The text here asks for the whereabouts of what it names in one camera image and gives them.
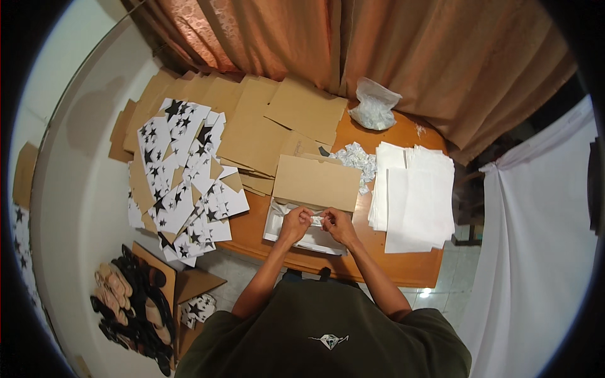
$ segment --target tiled floor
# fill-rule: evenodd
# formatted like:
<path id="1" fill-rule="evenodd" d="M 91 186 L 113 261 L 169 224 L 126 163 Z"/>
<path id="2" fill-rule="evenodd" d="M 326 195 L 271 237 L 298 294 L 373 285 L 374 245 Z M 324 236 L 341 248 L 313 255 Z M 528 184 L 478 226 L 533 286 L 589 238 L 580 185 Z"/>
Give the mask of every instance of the tiled floor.
<path id="1" fill-rule="evenodd" d="M 443 251 L 441 270 L 435 289 L 429 293 L 425 288 L 400 287 L 410 305 L 417 308 L 436 308 L 446 317 L 454 328 L 458 328 L 464 315 L 466 303 L 473 288 L 475 271 L 479 261 L 481 247 L 456 247 L 446 242 Z M 210 291 L 217 300 L 217 310 L 231 311 L 233 304 L 248 282 L 257 272 L 262 261 L 217 249 L 197 259 L 197 266 L 227 280 L 227 283 Z M 308 273 L 303 278 L 318 279 L 319 276 Z M 365 284 L 361 289 L 371 298 Z"/>

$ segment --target hand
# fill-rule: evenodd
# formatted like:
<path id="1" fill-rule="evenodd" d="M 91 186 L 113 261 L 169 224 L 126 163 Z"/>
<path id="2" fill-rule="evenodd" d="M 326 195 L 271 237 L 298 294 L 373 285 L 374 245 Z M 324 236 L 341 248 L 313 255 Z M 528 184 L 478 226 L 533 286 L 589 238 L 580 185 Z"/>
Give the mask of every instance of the hand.
<path id="1" fill-rule="evenodd" d="M 359 241 L 351 218 L 347 213 L 336 210 L 334 207 L 328 207 L 319 216 L 323 217 L 321 229 L 330 232 L 334 240 L 344 244 L 349 250 L 352 249 L 355 242 Z"/>
<path id="2" fill-rule="evenodd" d="M 292 246 L 292 244 L 302 239 L 309 226 L 311 226 L 312 215 L 313 212 L 304 206 L 298 206 L 296 209 L 290 210 L 284 216 L 278 241 Z"/>

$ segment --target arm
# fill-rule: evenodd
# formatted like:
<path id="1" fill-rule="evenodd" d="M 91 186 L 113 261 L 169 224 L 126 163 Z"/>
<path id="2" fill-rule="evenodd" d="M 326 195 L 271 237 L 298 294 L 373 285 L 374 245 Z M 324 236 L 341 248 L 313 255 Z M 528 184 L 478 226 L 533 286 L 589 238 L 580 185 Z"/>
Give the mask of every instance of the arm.
<path id="1" fill-rule="evenodd" d="M 396 322 L 411 313 L 408 300 L 365 250 L 355 233 L 351 218 L 333 207 L 324 210 L 320 216 L 323 217 L 321 229 L 330 232 L 334 240 L 344 244 L 351 251 L 372 298 L 382 312 Z"/>
<path id="2" fill-rule="evenodd" d="M 280 269 L 286 260 L 286 254 L 292 244 L 302 239 L 307 232 L 311 225 L 311 215 L 313 215 L 311 210 L 299 206 L 284 216 L 280 236 L 257 274 L 235 302 L 231 311 L 233 315 L 246 319 L 267 304 L 277 276 L 280 275 Z"/>

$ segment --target wooden table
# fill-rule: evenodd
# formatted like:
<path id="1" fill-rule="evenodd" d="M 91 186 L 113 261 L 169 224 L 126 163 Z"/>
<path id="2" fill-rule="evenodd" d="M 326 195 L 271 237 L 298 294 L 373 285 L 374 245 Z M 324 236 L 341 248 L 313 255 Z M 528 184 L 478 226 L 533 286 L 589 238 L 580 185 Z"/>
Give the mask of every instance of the wooden table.
<path id="1" fill-rule="evenodd" d="M 418 132 L 416 124 L 403 114 L 394 112 L 397 124 L 386 131 L 367 130 L 351 119 L 347 112 L 342 116 L 336 130 L 336 142 L 332 152 L 345 145 L 358 142 L 367 153 L 375 153 L 381 141 L 402 147 L 421 145 L 429 149 L 441 149 L 446 153 L 444 139 L 433 129 L 425 128 Z M 374 181 L 368 184 L 370 190 Z M 233 240 L 218 243 L 220 246 L 238 253 L 264 260 L 273 246 L 272 241 L 263 239 L 263 231 L 270 196 L 261 197 L 246 191 L 250 211 L 229 219 Z M 435 287 L 443 250 L 433 249 L 428 253 L 395 253 L 385 254 L 384 244 L 386 233 L 372 230 L 368 226 L 368 211 L 370 210 L 371 193 L 358 195 L 353 225 L 359 239 L 364 243 L 374 260 L 385 270 L 397 286 Z M 332 277 L 352 279 L 363 282 L 361 273 L 355 265 L 353 257 L 331 256 L 319 252 L 293 247 L 286 257 L 286 267 L 302 272 L 317 274 L 323 267 L 332 270 Z"/>

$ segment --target dark green t-shirt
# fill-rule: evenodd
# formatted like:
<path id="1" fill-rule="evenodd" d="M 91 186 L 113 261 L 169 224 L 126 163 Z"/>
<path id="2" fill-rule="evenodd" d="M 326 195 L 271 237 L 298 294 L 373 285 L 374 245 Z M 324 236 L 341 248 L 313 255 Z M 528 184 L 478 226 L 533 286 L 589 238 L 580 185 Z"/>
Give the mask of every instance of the dark green t-shirt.
<path id="1" fill-rule="evenodd" d="M 175 376 L 468 377 L 470 368 L 471 355 L 435 309 L 393 322 L 354 287 L 281 281 L 255 316 L 209 317 Z"/>

